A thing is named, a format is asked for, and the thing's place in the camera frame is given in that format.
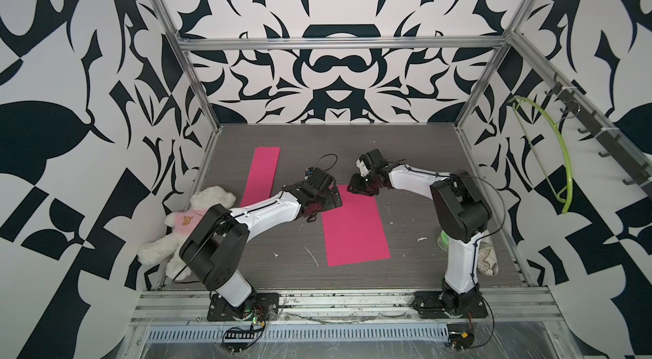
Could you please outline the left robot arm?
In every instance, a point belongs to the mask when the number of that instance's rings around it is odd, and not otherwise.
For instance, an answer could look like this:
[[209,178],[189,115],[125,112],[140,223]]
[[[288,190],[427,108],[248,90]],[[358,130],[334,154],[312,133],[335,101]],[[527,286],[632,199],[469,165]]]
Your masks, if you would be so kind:
[[341,206],[336,179],[317,167],[307,169],[300,182],[256,204],[230,210],[215,204],[181,246],[183,269],[245,313],[256,300],[255,289],[238,270],[248,241],[287,222],[314,221],[319,213]]

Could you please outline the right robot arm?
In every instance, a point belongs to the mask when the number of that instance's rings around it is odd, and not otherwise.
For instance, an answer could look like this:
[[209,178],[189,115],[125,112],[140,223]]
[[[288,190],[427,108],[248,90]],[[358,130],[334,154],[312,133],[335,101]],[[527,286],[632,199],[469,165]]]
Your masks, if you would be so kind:
[[431,172],[390,162],[374,149],[356,162],[358,173],[347,190],[375,196],[381,189],[397,189],[433,201],[437,219],[448,237],[448,266],[442,281],[442,305],[460,310],[480,296],[477,262],[482,237],[492,212],[468,172]]

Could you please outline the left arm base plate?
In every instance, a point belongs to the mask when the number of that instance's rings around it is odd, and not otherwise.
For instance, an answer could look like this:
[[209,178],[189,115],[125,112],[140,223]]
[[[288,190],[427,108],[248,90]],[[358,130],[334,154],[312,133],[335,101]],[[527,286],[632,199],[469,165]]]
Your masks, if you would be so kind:
[[278,312],[279,298],[278,293],[253,291],[240,306],[232,306],[220,294],[211,292],[206,319],[208,322],[266,321]]

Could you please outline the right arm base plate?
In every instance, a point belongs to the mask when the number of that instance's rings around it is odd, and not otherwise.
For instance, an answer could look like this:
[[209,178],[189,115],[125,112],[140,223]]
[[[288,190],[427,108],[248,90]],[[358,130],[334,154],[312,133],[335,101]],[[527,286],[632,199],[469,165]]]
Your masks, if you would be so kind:
[[418,291],[414,293],[412,308],[423,319],[486,318],[487,305],[477,290],[459,294],[451,289]]

